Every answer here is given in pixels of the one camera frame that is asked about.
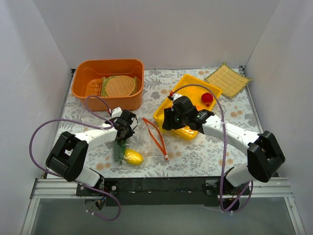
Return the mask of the yellow plastic tray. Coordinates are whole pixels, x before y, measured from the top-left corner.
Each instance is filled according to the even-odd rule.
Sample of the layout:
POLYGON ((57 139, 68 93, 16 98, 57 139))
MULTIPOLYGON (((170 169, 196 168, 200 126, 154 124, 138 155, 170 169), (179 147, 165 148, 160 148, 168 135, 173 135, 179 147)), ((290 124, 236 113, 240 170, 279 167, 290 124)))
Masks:
MULTIPOLYGON (((222 94, 222 89, 211 85, 205 81, 202 81, 194 76, 191 76, 189 74, 185 74, 182 79, 176 84, 176 86, 172 89, 173 91, 175 91, 176 89, 184 86, 184 85, 188 85, 188 84, 198 84, 198 85, 202 85, 207 87, 210 91, 213 92, 213 94, 219 98, 222 94)), ((187 96, 193 105, 196 106, 197 110, 200 111, 202 109, 207 109, 209 111, 213 110, 214 105, 216 104, 216 100, 213 100, 210 105, 203 103, 201 96, 204 93, 207 93, 208 91, 205 88, 201 88, 198 86, 189 86, 186 88, 183 88, 181 90, 178 91, 179 94, 187 96)), ((162 104, 158 107, 158 109, 154 112, 154 119, 156 120, 159 130, 163 133, 166 132, 166 130, 162 129, 162 124, 164 122, 164 109, 166 108, 171 108, 172 107, 172 102, 166 98, 162 104)), ((198 134, 197 131, 191 130, 188 126, 183 127, 181 129, 178 130, 172 130, 172 133, 177 134, 178 136, 186 139, 186 140, 192 140, 196 137, 196 135, 198 134)))

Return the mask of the yellow fake lemon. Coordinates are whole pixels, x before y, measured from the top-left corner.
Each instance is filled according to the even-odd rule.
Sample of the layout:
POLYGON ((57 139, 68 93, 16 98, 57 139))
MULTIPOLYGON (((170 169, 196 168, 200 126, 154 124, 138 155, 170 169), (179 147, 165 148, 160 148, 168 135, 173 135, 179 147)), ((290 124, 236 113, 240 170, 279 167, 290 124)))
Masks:
POLYGON ((124 160, 131 165, 140 165, 144 161, 142 155, 132 149, 125 150, 124 160))

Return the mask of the floral table cloth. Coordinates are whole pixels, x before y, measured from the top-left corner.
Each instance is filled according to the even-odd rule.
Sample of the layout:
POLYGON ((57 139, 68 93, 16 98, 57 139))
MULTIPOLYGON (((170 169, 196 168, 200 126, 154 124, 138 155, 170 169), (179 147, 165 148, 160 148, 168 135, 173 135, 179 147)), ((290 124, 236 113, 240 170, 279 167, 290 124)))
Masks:
MULTIPOLYGON (((145 70, 143 102, 136 115, 153 121, 153 114, 165 100, 172 88, 185 75, 205 79, 212 68, 193 70, 145 70)), ((214 106, 214 114, 225 116, 228 123, 243 129, 259 132, 259 122, 247 89, 234 98, 220 97, 220 105, 214 106)), ((224 149, 217 138, 198 134, 193 140, 185 140, 171 132, 163 133, 168 160, 153 145, 152 151, 142 165, 133 166, 116 163, 113 160, 112 145, 107 143, 89 152, 86 165, 105 177, 186 177, 218 176, 221 166, 238 166, 246 161, 238 149, 228 146, 224 149)))

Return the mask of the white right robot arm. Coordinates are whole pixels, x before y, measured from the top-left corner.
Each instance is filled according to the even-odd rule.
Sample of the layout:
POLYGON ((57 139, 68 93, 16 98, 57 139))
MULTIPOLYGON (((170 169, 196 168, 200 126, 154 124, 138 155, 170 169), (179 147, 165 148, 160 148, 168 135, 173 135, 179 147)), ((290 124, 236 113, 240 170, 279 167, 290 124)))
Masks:
POLYGON ((245 164, 223 174, 220 179, 223 193, 234 194, 239 186, 254 180, 267 183, 285 162, 283 151, 272 132, 260 134, 230 123, 225 124, 213 112, 197 110, 188 97, 180 94, 174 94, 169 99, 173 105, 164 109, 163 129, 170 131, 187 126, 227 142, 247 157, 245 164))

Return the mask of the square yellow bamboo mat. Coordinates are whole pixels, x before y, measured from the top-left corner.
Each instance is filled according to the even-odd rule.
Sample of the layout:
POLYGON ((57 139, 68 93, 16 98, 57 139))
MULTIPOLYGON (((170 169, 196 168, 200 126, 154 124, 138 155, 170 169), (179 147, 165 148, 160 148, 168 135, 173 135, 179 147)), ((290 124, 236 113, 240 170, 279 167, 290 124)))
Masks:
POLYGON ((251 80, 231 69, 226 63, 205 78, 207 83, 220 88, 222 94, 228 98, 238 95, 251 80))

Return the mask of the green fake chili pepper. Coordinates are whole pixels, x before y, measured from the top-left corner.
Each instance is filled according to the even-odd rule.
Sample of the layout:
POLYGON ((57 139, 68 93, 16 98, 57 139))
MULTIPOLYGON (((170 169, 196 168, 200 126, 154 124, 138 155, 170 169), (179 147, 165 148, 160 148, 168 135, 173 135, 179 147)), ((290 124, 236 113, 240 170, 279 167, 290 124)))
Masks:
POLYGON ((126 140, 117 140, 113 142, 113 159, 120 165, 123 162, 126 147, 127 147, 126 140))

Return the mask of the red fake apple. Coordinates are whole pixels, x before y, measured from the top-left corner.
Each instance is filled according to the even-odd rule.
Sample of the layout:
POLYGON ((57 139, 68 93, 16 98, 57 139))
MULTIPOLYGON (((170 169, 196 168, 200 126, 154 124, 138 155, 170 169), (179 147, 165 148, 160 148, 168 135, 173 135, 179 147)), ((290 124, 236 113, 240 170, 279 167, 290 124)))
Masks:
POLYGON ((201 96, 201 102, 206 106, 209 107, 211 103, 214 101, 214 97, 211 93, 204 93, 201 96))

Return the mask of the clear zip top bag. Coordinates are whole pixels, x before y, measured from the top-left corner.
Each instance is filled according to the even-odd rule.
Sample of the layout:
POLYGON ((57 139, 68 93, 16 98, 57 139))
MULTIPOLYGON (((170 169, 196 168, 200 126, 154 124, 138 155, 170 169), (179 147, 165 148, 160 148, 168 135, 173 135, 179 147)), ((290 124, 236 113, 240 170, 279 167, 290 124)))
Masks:
POLYGON ((138 126, 134 129, 134 134, 126 139, 126 142, 126 149, 132 149, 142 155, 144 161, 140 165, 152 164, 158 157, 161 161, 169 160, 161 132, 146 118, 139 121, 138 126))

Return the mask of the green edged woven mat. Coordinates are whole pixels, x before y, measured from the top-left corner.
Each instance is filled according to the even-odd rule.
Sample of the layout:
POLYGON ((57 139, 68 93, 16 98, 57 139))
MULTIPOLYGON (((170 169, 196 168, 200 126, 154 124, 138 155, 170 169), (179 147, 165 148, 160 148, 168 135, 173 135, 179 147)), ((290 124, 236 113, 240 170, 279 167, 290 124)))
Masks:
MULTIPOLYGON (((104 77, 103 77, 103 83, 102 83, 102 88, 101 88, 101 96, 107 96, 106 93, 105 93, 105 85, 106 85, 107 81, 108 81, 110 78, 113 78, 113 77, 115 77, 115 76, 110 76, 110 77, 108 77, 108 78, 104 78, 104 77)), ((135 81, 135 90, 134 90, 134 92, 132 93, 132 94, 134 94, 134 93, 136 92, 137 77, 131 77, 131 78, 133 78, 134 81, 135 81)))

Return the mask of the round woven bamboo tray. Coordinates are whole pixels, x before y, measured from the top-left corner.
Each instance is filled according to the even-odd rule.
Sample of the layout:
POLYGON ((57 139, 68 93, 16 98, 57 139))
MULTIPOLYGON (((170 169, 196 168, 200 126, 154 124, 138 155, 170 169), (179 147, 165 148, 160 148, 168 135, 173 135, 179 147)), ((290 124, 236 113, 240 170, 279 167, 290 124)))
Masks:
POLYGON ((135 90, 135 81, 133 78, 125 75, 110 78, 105 85, 107 96, 128 96, 135 90))

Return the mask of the orange plastic tub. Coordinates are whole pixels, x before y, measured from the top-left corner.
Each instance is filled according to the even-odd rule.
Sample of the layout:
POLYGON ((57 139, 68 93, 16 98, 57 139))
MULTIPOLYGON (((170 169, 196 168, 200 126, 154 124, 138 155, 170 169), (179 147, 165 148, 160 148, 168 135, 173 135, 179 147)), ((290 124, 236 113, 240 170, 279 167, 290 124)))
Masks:
POLYGON ((73 79, 71 92, 92 111, 108 107, 137 110, 143 101, 144 65, 137 59, 89 60, 81 63, 73 79), (136 93, 129 96, 102 96, 103 78, 126 75, 136 78, 136 93))

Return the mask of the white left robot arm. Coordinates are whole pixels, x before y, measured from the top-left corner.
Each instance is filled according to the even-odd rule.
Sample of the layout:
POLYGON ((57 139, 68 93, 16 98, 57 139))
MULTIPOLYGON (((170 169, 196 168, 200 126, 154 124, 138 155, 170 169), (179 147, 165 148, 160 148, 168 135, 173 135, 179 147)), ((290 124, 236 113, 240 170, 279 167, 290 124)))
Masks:
POLYGON ((63 132, 54 144, 46 166, 68 182, 77 181, 87 185, 94 196, 100 195, 104 184, 99 173, 85 165, 88 151, 105 143, 126 140, 134 134, 131 125, 137 117, 121 108, 113 109, 111 119, 96 129, 72 134, 63 132))

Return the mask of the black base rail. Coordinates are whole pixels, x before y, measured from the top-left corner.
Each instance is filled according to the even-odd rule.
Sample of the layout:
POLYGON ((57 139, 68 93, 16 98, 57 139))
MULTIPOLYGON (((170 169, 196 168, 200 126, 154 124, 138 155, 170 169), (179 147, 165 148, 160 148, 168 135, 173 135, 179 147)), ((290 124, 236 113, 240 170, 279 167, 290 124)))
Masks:
POLYGON ((219 176, 107 178, 97 189, 110 193, 121 205, 219 206, 219 176))

